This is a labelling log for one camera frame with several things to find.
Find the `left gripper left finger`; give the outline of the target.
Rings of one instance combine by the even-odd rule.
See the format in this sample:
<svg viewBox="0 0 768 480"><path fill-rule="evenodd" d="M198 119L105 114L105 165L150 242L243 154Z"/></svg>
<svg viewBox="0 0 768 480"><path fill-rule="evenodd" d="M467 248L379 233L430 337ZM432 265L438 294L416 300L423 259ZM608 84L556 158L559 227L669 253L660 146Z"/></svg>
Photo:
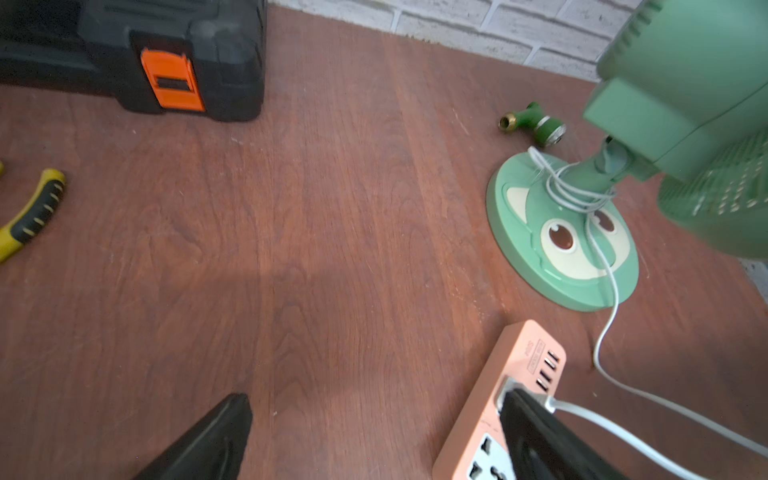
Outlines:
<svg viewBox="0 0 768 480"><path fill-rule="evenodd" d="M138 479L236 480L253 414L245 393L231 393L143 468Z"/></svg>

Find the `pink power strip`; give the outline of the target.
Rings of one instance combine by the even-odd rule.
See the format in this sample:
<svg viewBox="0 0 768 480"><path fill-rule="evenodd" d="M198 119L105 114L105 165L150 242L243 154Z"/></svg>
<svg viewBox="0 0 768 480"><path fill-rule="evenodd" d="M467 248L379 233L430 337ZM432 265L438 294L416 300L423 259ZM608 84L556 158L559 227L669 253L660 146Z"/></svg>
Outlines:
<svg viewBox="0 0 768 480"><path fill-rule="evenodd" d="M513 479L515 473L497 409L512 379L552 396L566 363L564 348L541 325L505 327L433 465L434 479Z"/></svg>

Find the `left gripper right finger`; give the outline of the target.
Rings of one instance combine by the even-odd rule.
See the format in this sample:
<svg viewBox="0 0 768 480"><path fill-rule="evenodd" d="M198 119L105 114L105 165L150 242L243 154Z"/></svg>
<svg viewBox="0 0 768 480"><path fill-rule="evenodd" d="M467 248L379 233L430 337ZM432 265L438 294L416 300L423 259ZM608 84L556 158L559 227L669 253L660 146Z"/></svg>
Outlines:
<svg viewBox="0 0 768 480"><path fill-rule="evenodd" d="M522 388L504 395L500 423L518 479L625 477Z"/></svg>

